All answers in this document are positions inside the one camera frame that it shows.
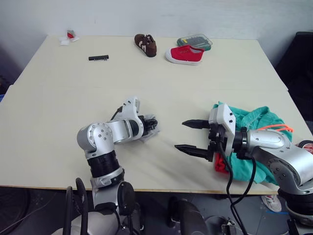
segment plastic case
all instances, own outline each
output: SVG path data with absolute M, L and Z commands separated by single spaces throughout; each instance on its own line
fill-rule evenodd
M 194 48 L 202 48 L 204 50 L 210 50 L 212 44 L 213 43 L 202 33 L 178 38 L 177 40 L 178 46 L 190 45 Z

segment table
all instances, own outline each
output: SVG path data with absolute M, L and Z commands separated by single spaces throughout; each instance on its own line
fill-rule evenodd
M 134 51 L 133 60 L 116 59 L 123 65 L 123 69 L 117 71 L 115 58 L 118 57 L 114 50 L 112 55 L 111 52 L 108 53 L 110 56 L 108 61 L 87 61 L 86 47 L 90 46 L 90 41 L 107 40 L 113 43 L 113 38 L 125 43 L 130 40 L 123 37 L 83 37 L 81 49 L 76 43 L 69 47 L 58 47 L 55 37 L 48 37 L 45 40 L 0 103 L 0 149 L 2 156 L 6 156 L 0 165 L 0 185 L 63 189 L 68 185 L 74 186 L 75 178 L 81 177 L 86 188 L 90 189 L 91 173 L 84 153 L 76 142 L 76 134 L 81 127 L 92 122 L 109 120 L 116 108 L 131 95 L 137 95 L 140 99 L 141 114 L 156 115 L 161 130 L 146 143 L 133 141 L 116 146 L 119 163 L 126 171 L 125 180 L 139 191 L 225 193 L 227 175 L 215 172 L 212 163 L 183 154 L 173 147 L 174 144 L 183 143 L 200 148 L 207 147 L 207 130 L 187 128 L 181 123 L 192 118 L 208 118 L 212 105 L 218 101 L 246 110 L 267 105 L 295 129 L 294 143 L 313 139 L 286 87 L 276 73 L 270 72 L 273 69 L 267 64 L 263 52 L 259 52 L 260 58 L 253 53 L 256 59 L 251 59 L 250 63 L 262 61 L 263 58 L 261 67 L 264 69 L 258 71 L 268 71 L 272 84 L 276 84 L 275 87 L 269 87 L 267 90 L 265 82 L 261 81 L 259 86 L 253 89 L 251 84 L 255 84 L 256 81 L 251 79 L 252 82 L 246 84 L 243 81 L 248 81 L 248 77 L 243 75 L 242 79 L 237 76 L 239 81 L 232 82 L 236 88 L 231 89 L 227 86 L 231 80 L 226 77 L 225 71 L 221 72 L 223 76 L 220 77 L 223 86 L 220 87 L 213 79 L 212 86 L 206 87 L 209 82 L 203 76 L 205 70 L 218 76 L 217 69 L 201 67 L 205 62 L 198 67 L 171 64 L 161 58 L 163 55 L 160 55 L 159 46 L 157 58 L 150 62 L 153 58 L 145 57 L 138 48 L 130 45 L 135 48 L 130 49 Z M 169 42 L 170 47 L 173 40 L 156 39 L 157 45 L 163 45 L 164 48 L 166 42 Z M 213 43 L 216 47 L 218 44 L 227 45 L 227 40 L 213 40 Z M 258 51 L 259 48 L 256 41 L 251 40 L 229 40 L 229 43 L 248 47 L 245 44 L 247 43 L 251 51 L 253 48 Z M 63 49 L 77 53 L 73 61 L 68 60 L 66 56 L 62 57 Z M 48 50 L 51 52 L 50 63 L 43 62 L 46 60 L 43 56 L 44 51 Z M 210 52 L 205 56 L 208 58 L 212 56 L 210 59 L 214 61 Z M 85 54 L 84 61 L 78 58 L 78 54 Z M 66 66 L 62 66 L 61 61 L 69 65 L 69 70 L 74 68 L 76 61 L 78 66 L 73 75 Z M 145 66 L 143 72 L 139 73 L 136 65 L 142 63 Z M 236 72 L 239 74 L 240 69 L 245 68 L 246 65 L 241 65 Z M 151 70 L 153 72 L 148 76 L 148 71 Z M 89 76 L 90 81 L 78 76 L 87 71 L 92 72 Z M 113 76 L 114 71 L 119 74 L 115 76 L 116 79 Z M 191 72 L 194 73 L 192 79 L 188 77 Z M 162 73 L 173 75 L 165 77 L 161 76 Z M 235 181 L 231 193 L 242 193 L 246 186 L 246 182 Z M 276 191 L 277 187 L 271 184 L 253 184 L 250 194 L 270 194 Z

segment teal towel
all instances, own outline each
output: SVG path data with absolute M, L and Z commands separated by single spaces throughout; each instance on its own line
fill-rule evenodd
M 267 106 L 257 108 L 251 112 L 229 107 L 236 117 L 236 130 L 239 131 L 242 127 L 246 127 L 248 130 L 259 129 L 264 126 L 274 124 L 284 124 L 284 121 L 280 119 L 276 114 L 269 111 Z M 289 131 L 282 131 L 289 140 L 292 140 L 292 133 Z M 228 160 L 234 172 L 234 179 L 241 181 L 249 181 L 252 174 L 252 162 L 251 160 L 239 160 L 235 153 L 232 153 Z M 255 183 L 268 182 L 277 185 L 277 182 L 270 172 L 262 163 L 257 162 L 256 173 L 254 177 Z

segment brown shoe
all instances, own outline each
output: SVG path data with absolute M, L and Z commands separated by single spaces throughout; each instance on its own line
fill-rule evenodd
M 140 47 L 148 57 L 154 57 L 157 54 L 157 45 L 153 37 L 144 34 L 135 36 L 135 44 Z

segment red sneaker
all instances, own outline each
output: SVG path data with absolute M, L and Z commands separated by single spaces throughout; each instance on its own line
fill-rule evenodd
M 166 59 L 176 64 L 197 65 L 201 62 L 204 50 L 190 45 L 169 49 L 165 53 Z

